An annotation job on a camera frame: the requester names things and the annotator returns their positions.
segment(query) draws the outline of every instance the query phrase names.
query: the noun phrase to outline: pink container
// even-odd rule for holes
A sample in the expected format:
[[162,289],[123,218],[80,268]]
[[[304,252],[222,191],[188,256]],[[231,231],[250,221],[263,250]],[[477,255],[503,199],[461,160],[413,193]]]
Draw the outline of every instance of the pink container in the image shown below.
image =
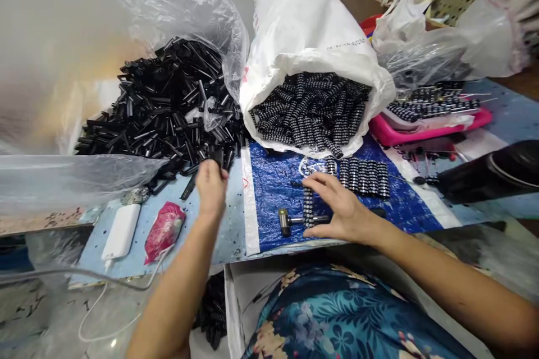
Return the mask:
[[[491,112],[481,107],[479,111],[474,114],[475,119],[473,123],[468,126],[466,130],[472,130],[484,126],[492,122]],[[420,133],[406,134],[396,132],[389,123],[382,117],[382,114],[375,116],[369,122],[369,131],[378,139],[378,141],[384,146],[396,146],[403,143],[411,143],[425,139],[431,139],[433,137],[446,136],[451,133],[464,132],[464,126],[459,125],[455,127],[443,127],[438,129],[427,130]]]

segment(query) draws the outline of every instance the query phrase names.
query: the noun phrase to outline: red pouch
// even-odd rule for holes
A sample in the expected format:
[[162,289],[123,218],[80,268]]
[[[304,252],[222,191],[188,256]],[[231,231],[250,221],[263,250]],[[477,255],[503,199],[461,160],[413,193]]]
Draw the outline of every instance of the red pouch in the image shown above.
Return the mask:
[[181,207],[172,202],[163,205],[144,244],[144,265],[157,261],[161,253],[176,242],[184,220],[185,212]]

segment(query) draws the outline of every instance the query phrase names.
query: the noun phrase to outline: black thermos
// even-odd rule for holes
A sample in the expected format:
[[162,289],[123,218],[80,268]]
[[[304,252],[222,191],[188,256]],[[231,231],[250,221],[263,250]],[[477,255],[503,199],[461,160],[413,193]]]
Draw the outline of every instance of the black thermos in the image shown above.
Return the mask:
[[539,140],[493,151],[438,174],[438,189],[454,204],[539,192]]

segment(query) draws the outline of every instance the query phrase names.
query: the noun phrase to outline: hand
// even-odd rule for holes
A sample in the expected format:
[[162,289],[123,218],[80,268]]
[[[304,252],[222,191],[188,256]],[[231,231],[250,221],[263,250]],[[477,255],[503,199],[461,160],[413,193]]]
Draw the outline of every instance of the hand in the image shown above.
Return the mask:
[[225,193],[229,174],[219,169],[213,160],[200,163],[197,174],[197,189],[200,196],[199,216],[221,221],[225,212]]
[[398,231],[363,206],[358,197],[332,175],[316,172],[304,179],[303,185],[312,188],[333,210],[330,224],[307,229],[303,237],[328,237],[376,246],[387,232]]

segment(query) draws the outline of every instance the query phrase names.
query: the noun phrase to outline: blue floral fabric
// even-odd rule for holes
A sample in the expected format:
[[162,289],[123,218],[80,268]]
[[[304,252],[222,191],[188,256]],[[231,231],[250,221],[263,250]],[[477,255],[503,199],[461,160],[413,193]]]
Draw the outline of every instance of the blue floral fabric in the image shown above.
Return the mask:
[[308,265],[282,277],[243,358],[473,358],[414,303],[374,277]]

